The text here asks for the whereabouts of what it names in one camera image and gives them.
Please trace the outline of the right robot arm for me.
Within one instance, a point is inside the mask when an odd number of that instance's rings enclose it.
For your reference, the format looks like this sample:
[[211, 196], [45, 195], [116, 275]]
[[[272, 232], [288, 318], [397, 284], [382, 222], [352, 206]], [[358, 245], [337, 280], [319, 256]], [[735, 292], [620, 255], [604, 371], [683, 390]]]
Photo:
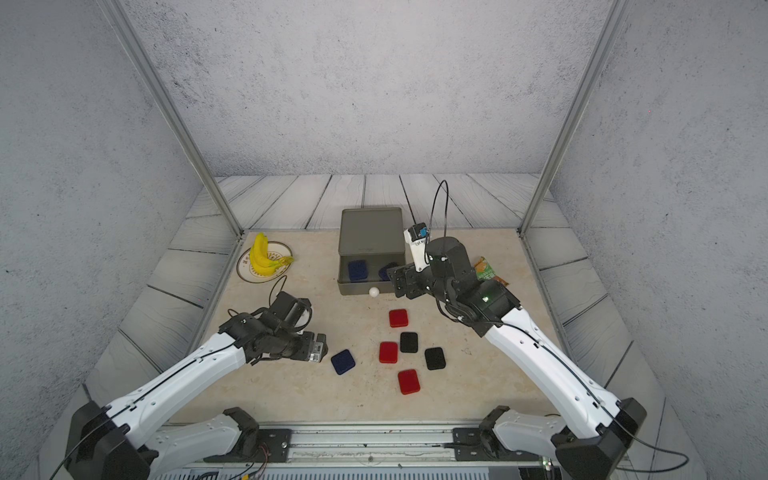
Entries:
[[573, 479], [609, 478], [635, 442], [645, 408], [593, 381], [499, 280], [478, 278], [458, 239], [433, 239], [424, 224], [403, 236], [412, 261], [388, 271], [396, 296], [434, 298], [444, 317], [513, 360], [559, 414], [548, 418], [499, 406], [481, 422], [478, 447], [494, 459], [514, 452], [553, 459]]

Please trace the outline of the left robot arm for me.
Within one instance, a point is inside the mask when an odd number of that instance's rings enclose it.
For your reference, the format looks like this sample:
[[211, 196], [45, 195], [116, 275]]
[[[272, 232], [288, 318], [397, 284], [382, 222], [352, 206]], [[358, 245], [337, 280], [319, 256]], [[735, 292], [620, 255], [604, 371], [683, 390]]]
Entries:
[[236, 313], [205, 343], [158, 377], [104, 406], [72, 415], [59, 463], [74, 479], [156, 479], [197, 461], [265, 468], [269, 439], [239, 407], [206, 421], [167, 421], [208, 387], [245, 365], [279, 360], [319, 363], [326, 337], [308, 331], [311, 302], [286, 292], [267, 307]]

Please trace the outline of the blue brooch box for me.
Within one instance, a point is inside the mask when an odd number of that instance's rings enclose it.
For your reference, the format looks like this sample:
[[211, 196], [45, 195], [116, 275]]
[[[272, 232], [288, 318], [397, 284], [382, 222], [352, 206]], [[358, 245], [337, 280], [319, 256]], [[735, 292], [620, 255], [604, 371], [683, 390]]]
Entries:
[[378, 276], [379, 276], [380, 280], [381, 281], [389, 281], [390, 280], [389, 271], [394, 269], [394, 268], [396, 268], [396, 267], [398, 267], [398, 266], [399, 266], [399, 264], [397, 262], [389, 262], [386, 265], [384, 265], [383, 267], [381, 267], [379, 269], [379, 271], [378, 271]]
[[366, 282], [368, 279], [368, 266], [365, 260], [350, 261], [347, 265], [347, 271], [350, 282]]
[[349, 349], [344, 349], [331, 357], [331, 364], [337, 375], [341, 376], [356, 366], [356, 361]]

